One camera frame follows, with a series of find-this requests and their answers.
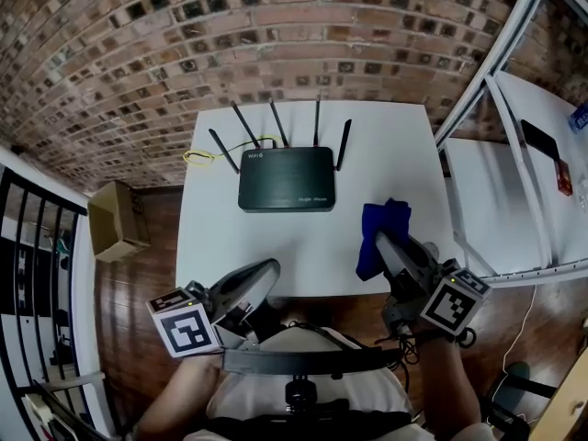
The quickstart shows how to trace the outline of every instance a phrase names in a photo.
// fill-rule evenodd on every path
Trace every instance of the black router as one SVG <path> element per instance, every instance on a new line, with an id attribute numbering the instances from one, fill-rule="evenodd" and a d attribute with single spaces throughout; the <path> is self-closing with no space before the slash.
<path id="1" fill-rule="evenodd" d="M 339 148 L 337 165 L 333 164 L 333 151 L 319 147 L 319 111 L 321 99 L 317 96 L 314 115 L 314 146 L 290 147 L 282 123 L 277 115 L 274 101 L 269 105 L 276 118 L 284 148 L 262 149 L 241 111 L 232 102 L 254 150 L 247 150 L 241 156 L 241 170 L 237 167 L 218 134 L 209 129 L 239 180 L 238 204 L 245 212 L 319 212 L 331 210 L 335 203 L 334 170 L 341 170 L 345 146 L 351 128 L 351 119 L 345 123 L 343 139 Z"/>

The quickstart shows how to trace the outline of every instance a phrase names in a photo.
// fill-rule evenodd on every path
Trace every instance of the person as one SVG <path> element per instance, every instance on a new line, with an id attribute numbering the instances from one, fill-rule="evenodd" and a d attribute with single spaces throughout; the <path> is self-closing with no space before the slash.
<path id="1" fill-rule="evenodd" d="M 332 329 L 324 329 L 339 341 L 358 346 Z M 291 327 L 260 345 L 266 351 L 333 351 L 341 349 L 313 331 Z M 381 441 L 491 441 L 495 438 L 481 422 L 478 398 L 466 376 L 459 349 L 444 338 L 418 344 L 423 379 L 424 414 L 428 430 L 410 423 L 390 426 L 376 438 L 343 436 L 345 439 Z M 252 420 L 261 415 L 287 414 L 285 386 L 287 376 L 223 374 L 219 356 L 195 356 L 184 359 L 159 397 L 145 412 L 136 427 L 138 441 L 225 441 L 208 421 L 231 418 Z M 408 395 L 386 368 L 340 379 L 329 376 L 309 377 L 316 384 L 318 403 L 349 400 L 349 409 L 361 412 L 412 413 Z M 356 430 L 368 431 L 367 426 Z M 247 439 L 267 439 L 249 436 Z"/>

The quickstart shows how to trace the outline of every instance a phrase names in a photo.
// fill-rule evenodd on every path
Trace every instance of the white shelf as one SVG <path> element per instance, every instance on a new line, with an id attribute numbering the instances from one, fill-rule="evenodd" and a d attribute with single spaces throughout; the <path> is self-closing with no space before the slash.
<path id="1" fill-rule="evenodd" d="M 449 139 L 445 144 L 461 232 L 499 274 L 541 266 L 535 223 L 508 145 Z M 471 256 L 470 269 L 487 276 Z"/>
<path id="2" fill-rule="evenodd" d="M 550 135 L 558 144 L 560 158 L 570 166 L 573 187 L 586 175 L 588 135 L 574 134 L 567 123 L 575 107 L 550 92 L 508 73 L 496 82 L 517 122 L 528 122 Z M 558 191 L 555 165 L 544 153 L 523 146 L 529 174 L 536 183 L 539 203 L 551 245 L 553 264 L 571 263 L 588 257 L 588 214 L 582 211 L 576 192 L 567 197 Z"/>

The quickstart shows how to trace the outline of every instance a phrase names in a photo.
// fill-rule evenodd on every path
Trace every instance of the blue cloth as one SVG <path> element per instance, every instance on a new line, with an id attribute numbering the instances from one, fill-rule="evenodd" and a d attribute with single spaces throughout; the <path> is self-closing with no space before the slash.
<path id="1" fill-rule="evenodd" d="M 376 247 L 376 235 L 384 232 L 397 243 L 408 242 L 408 222 L 411 208 L 407 202 L 390 198 L 386 204 L 364 204 L 361 216 L 361 232 L 364 241 L 359 250 L 356 273 L 359 279 L 367 281 L 384 271 L 384 262 Z"/>

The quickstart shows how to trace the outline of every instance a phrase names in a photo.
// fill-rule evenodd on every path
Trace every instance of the black metal railing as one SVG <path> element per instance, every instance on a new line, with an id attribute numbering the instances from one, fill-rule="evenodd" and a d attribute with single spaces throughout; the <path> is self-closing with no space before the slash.
<path id="1" fill-rule="evenodd" d="M 34 183 L 28 181 L 27 179 L 17 175 L 12 170 L 8 168 L 5 169 L 2 180 L 0 181 L 0 232 L 2 231 L 4 216 L 6 213 L 6 203 L 9 198 L 9 191 L 11 187 L 17 187 L 18 190 L 22 189 L 22 196 L 20 199 L 20 207 L 18 209 L 18 222 L 17 222 L 17 230 L 16 236 L 14 241 L 14 261 L 13 261 L 13 272 L 11 277 L 4 277 L 2 280 L 2 286 L 12 286 L 12 291 L 14 293 L 14 314 L 16 319 L 16 327 L 17 327 L 17 338 L 18 344 L 20 346 L 20 353 L 22 358 L 22 365 L 25 369 L 26 377 L 28 380 L 28 385 L 18 385 L 15 379 L 14 367 L 13 363 L 11 363 L 11 357 L 8 354 L 6 348 L 6 334 L 5 328 L 2 324 L 2 319 L 0 318 L 0 362 L 4 368 L 4 372 L 6 374 L 6 381 L 8 383 L 8 387 L 14 401 L 17 405 L 18 411 L 22 416 L 22 419 L 27 426 L 27 429 L 30 431 L 30 435 L 34 440 L 38 440 L 39 437 L 37 436 L 37 432 L 32 425 L 32 422 L 28 416 L 28 413 L 25 409 L 22 397 L 26 393 L 30 393 L 34 391 L 34 378 L 31 374 L 30 365 L 28 361 L 27 351 L 25 342 L 23 340 L 23 331 L 22 331 L 22 323 L 20 320 L 21 317 L 21 305 L 23 300 L 23 294 L 25 295 L 24 299 L 26 300 L 27 296 L 27 287 L 25 286 L 23 290 L 23 283 L 22 283 L 22 276 L 23 273 L 23 266 L 26 266 L 29 263 L 30 266 L 30 276 L 31 276 L 31 284 L 30 284 L 30 302 L 32 307 L 32 319 L 35 331 L 35 340 L 36 340 L 36 347 L 38 352 L 38 357 L 40 359 L 40 369 L 42 372 L 42 377 L 45 379 L 44 382 L 50 382 L 50 374 L 47 369 L 47 364 L 45 362 L 45 355 L 43 352 L 43 340 L 40 332 L 40 324 L 39 324 L 39 307 L 40 304 L 43 306 L 46 302 L 43 302 L 43 297 L 48 296 L 49 299 L 49 309 L 51 313 L 51 336 L 52 336 L 52 343 L 55 347 L 54 349 L 54 359 L 53 361 L 56 363 L 56 366 L 59 371 L 59 378 L 65 379 L 65 371 L 63 370 L 63 349 L 67 347 L 64 344 L 64 336 L 60 337 L 59 334 L 61 333 L 61 327 L 63 327 L 63 309 L 60 309 L 60 302 L 59 302 L 59 266 L 61 261 L 61 252 L 59 243 L 62 240 L 60 236 L 60 229 L 62 227 L 62 220 L 64 213 L 68 216 L 73 215 L 71 220 L 71 228 L 69 233 L 69 243 L 65 247 L 67 251 L 67 291 L 69 296 L 69 303 L 67 306 L 67 313 L 68 319 L 65 325 L 69 326 L 69 348 L 71 351 L 71 357 L 67 357 L 67 359 L 71 359 L 73 363 L 73 370 L 75 376 L 80 375 L 79 367 L 77 364 L 77 357 L 75 353 L 75 340 L 74 340 L 74 323 L 73 323 L 73 313 L 72 313 L 72 288 L 73 288 L 73 263 L 74 263 L 74 246 L 75 246 L 75 232 L 77 229 L 77 222 L 78 216 L 87 214 L 86 209 L 74 204 L 73 202 L 61 198 L 60 196 L 42 188 Z M 39 210 L 37 211 L 36 215 L 36 225 L 35 225 L 35 234 L 34 234 L 34 241 L 33 241 L 33 248 L 32 248 L 32 259 L 30 261 L 23 259 L 21 256 L 21 252 L 24 251 L 24 245 L 21 243 L 22 233 L 23 233 L 23 223 L 25 222 L 25 213 L 28 204 L 28 200 L 31 196 L 38 197 L 40 199 Z M 49 265 L 49 272 L 47 273 L 47 268 L 41 269 L 40 266 L 40 255 L 46 254 L 47 252 L 40 250 L 40 237 L 41 237 L 41 229 L 43 229 L 43 219 L 47 219 L 48 215 L 46 214 L 46 209 L 48 205 L 52 205 L 56 207 L 55 212 L 55 221 L 52 224 L 52 244 L 51 244 L 51 259 Z M 13 362 L 17 359 L 16 355 L 12 355 Z M 79 390 L 80 391 L 80 398 L 84 405 L 84 411 L 81 410 L 76 411 L 74 407 L 74 403 L 72 400 L 72 394 L 70 393 L 71 390 Z M 80 416 L 84 419 L 85 422 L 89 424 L 92 423 L 92 418 L 90 412 L 87 408 L 87 403 L 85 400 L 85 394 L 82 386 L 75 387 L 72 389 L 68 389 L 64 391 L 65 398 L 67 400 L 67 405 L 69 409 L 77 416 Z"/>

